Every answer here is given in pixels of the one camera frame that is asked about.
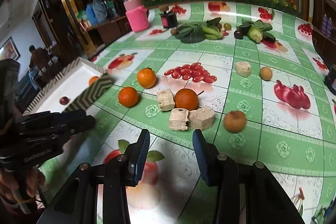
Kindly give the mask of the person's left hand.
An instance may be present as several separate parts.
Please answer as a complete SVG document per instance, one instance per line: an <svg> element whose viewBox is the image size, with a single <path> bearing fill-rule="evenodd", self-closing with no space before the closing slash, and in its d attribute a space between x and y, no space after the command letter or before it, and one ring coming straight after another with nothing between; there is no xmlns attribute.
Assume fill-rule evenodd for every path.
<svg viewBox="0 0 336 224"><path fill-rule="evenodd" d="M31 199L26 205L30 211L37 210L37 203L35 196L40 186L45 184L45 176L37 167L29 169L22 177L26 182L26 193ZM14 177L13 173L5 171L1 168L1 204L7 211L12 214L22 213L22 208L18 199L15 197L14 191L20 188L18 180Z"/></svg>

